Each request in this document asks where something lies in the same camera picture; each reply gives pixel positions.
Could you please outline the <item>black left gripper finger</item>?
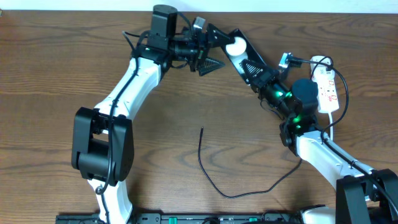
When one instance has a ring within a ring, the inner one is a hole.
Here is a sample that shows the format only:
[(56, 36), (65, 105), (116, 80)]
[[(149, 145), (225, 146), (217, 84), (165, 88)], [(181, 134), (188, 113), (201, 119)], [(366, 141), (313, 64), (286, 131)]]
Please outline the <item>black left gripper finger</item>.
[(209, 48), (215, 48), (233, 44), (235, 43), (235, 39), (209, 23), (206, 28), (206, 42)]
[(217, 69), (223, 68), (225, 66), (225, 63), (222, 61), (219, 61), (215, 58), (206, 58), (203, 62), (199, 63), (197, 66), (197, 70), (199, 73), (199, 76), (204, 76), (208, 73), (211, 73)]

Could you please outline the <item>black smartphone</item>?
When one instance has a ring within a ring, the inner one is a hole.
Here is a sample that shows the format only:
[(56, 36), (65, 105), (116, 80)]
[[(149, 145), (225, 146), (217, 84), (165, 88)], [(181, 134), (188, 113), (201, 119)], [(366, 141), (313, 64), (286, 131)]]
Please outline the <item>black smartphone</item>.
[(253, 45), (240, 29), (235, 29), (231, 31), (229, 35), (231, 37), (234, 37), (235, 43), (225, 45), (224, 47), (222, 47), (222, 49), (242, 79), (243, 69), (241, 68), (241, 62), (244, 59), (261, 63), (266, 66), (266, 63), (263, 61), (262, 57), (254, 49)]

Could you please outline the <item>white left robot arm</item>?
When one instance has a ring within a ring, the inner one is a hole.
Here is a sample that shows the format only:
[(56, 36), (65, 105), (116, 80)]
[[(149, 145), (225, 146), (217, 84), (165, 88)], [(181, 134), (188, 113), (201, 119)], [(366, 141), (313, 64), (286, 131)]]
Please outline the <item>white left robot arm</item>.
[(72, 167), (80, 171), (96, 194), (98, 223), (128, 223), (133, 211), (126, 178), (134, 160), (132, 122), (149, 93), (159, 85), (174, 61), (181, 61), (201, 76), (223, 67), (208, 57), (215, 47), (235, 39), (208, 24), (152, 26), (131, 44), (128, 68), (111, 93), (94, 108), (81, 107), (73, 124)]

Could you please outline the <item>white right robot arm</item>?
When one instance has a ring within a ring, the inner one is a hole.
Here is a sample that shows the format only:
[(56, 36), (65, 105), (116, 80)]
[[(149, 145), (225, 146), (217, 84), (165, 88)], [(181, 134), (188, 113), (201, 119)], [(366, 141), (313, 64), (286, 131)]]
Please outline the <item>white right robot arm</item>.
[(333, 123), (322, 128), (316, 113), (333, 107), (324, 97), (331, 96), (333, 78), (312, 75), (287, 88), (283, 81), (291, 67), (304, 63), (286, 55), (279, 70), (263, 61), (243, 59), (237, 70), (259, 98), (283, 117), (282, 144), (297, 157), (314, 166), (336, 191), (336, 207), (316, 205), (300, 211), (303, 223), (397, 223), (397, 175), (390, 169), (376, 170), (339, 147), (332, 138)]

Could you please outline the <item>white charger adapter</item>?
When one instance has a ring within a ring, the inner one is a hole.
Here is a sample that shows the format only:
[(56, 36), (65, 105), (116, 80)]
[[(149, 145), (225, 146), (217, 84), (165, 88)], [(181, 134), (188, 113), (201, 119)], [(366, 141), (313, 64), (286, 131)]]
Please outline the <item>white charger adapter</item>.
[(314, 80), (314, 76), (317, 73), (325, 73), (325, 72), (329, 72), (331, 71), (330, 68), (327, 67), (327, 64), (330, 66), (333, 66), (333, 59), (329, 56), (322, 56), (322, 55), (316, 55), (313, 56), (311, 59), (311, 61), (315, 62), (315, 63), (311, 63), (311, 75), (310, 78), (312, 80)]

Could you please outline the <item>white power strip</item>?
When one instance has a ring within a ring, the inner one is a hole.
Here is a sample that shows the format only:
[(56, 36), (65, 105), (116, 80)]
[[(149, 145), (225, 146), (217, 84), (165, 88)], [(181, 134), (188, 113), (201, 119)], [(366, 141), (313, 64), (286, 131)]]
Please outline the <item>white power strip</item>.
[(339, 109), (338, 95), (335, 86), (335, 71), (317, 73), (313, 82), (318, 85), (318, 111), (328, 114)]

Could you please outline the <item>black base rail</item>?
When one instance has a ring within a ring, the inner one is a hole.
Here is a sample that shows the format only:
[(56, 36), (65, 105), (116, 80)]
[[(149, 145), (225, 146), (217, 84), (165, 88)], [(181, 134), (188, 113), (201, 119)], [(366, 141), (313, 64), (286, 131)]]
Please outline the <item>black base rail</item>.
[[(55, 224), (105, 223), (98, 214), (94, 215), (57, 215)], [(288, 213), (265, 213), (262, 215), (187, 215), (141, 213), (133, 215), (126, 223), (131, 224), (202, 224), (202, 223), (303, 223), (298, 215)]]

